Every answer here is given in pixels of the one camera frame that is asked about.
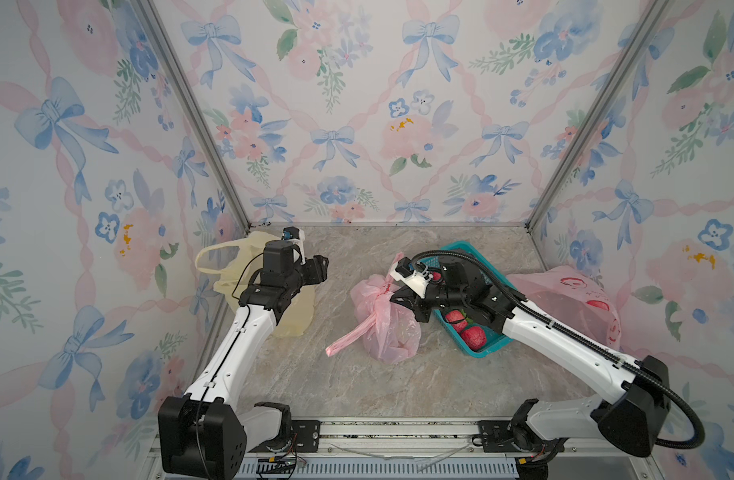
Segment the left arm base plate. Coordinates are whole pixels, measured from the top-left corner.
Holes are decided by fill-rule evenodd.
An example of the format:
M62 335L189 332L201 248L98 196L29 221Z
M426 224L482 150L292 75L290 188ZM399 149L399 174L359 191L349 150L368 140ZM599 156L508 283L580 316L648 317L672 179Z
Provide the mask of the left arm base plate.
M274 454L317 453L321 426L322 422L319 420L292 420L288 426L282 427L280 437L266 442L261 451Z

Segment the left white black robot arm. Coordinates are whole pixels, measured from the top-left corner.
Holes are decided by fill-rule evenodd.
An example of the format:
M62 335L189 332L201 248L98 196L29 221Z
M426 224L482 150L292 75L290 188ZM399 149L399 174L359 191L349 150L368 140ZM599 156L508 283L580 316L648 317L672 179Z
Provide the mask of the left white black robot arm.
M295 446L289 406L260 402L238 413L236 404L261 347L301 290L326 280L329 261L307 257L304 235L295 227L267 242L260 257L246 288L232 293L238 309L215 354L185 393L166 398L158 412L167 474L232 479L246 453L259 447L285 453Z

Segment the pink crinkled toy ball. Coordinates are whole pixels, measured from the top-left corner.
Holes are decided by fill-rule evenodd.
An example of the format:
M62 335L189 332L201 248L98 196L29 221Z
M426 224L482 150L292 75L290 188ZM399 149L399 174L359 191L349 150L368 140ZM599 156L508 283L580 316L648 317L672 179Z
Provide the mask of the pink crinkled toy ball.
M487 334L480 326L468 327L460 332L460 336L465 345L472 351L481 350L488 342Z

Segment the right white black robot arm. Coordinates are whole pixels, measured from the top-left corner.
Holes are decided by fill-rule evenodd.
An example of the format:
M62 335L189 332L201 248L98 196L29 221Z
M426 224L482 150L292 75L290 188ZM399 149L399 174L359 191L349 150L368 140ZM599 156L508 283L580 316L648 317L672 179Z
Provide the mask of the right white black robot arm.
M668 371L660 361L637 361L586 337L460 252L441 253L436 268L404 258L390 275L402 285L393 302L411 309L416 320L458 310L538 351L592 390L571 401L524 401L498 440L528 452L571 438L604 439L634 457L651 454L670 410L662 391Z

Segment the pink printed plastic bag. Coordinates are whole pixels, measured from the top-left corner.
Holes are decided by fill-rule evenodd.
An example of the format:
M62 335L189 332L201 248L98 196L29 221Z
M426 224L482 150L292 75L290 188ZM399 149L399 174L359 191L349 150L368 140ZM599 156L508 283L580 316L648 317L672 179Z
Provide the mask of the pink printed plastic bag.
M589 277L562 265L542 273L511 274L510 283L547 315L614 350L620 349L619 314Z

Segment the yellow knotted plastic bag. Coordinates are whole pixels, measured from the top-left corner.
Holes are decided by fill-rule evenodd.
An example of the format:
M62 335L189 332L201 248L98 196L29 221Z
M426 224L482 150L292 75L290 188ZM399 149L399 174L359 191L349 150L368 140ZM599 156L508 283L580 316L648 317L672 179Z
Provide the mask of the yellow knotted plastic bag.
M279 239L279 236L255 231L243 239L211 245L196 255L195 267L200 273L218 277L213 289L224 296L231 310L236 313L239 298L249 286L268 285L268 278L261 273L265 266L263 252L268 242ZM229 254L226 266L213 268L202 262L210 254L217 253ZM303 286L284 311L272 335L278 338L302 336L313 321L314 300L314 287Z

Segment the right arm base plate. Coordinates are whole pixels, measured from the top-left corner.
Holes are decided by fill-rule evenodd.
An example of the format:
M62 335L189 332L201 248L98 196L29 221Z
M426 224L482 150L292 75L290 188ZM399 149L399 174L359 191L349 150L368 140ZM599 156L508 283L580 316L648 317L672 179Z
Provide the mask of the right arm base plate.
M542 440L527 427L512 427L509 420L480 420L472 443L485 453L518 453L528 456L562 453L559 440Z

